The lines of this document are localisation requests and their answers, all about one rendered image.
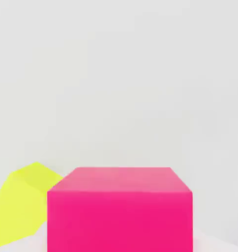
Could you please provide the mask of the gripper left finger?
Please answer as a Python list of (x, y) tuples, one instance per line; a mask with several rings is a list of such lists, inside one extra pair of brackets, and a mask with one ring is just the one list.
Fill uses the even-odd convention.
[(34, 235), (1, 246), (0, 252), (47, 252), (47, 222)]

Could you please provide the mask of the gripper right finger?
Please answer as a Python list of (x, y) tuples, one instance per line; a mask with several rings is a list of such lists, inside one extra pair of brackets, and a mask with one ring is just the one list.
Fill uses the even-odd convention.
[(193, 252), (238, 252), (238, 239), (223, 240), (194, 227)]

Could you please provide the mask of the small pink cube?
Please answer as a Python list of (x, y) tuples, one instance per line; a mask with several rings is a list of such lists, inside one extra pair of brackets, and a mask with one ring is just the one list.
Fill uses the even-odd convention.
[(47, 193), (47, 252), (193, 252), (193, 194), (170, 168), (79, 167)]

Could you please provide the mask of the small yellow cube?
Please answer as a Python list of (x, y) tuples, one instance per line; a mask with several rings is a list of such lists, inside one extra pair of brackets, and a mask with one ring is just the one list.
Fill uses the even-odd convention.
[(61, 179), (39, 162), (8, 175), (0, 188), (0, 247), (37, 232), (47, 220), (47, 192)]

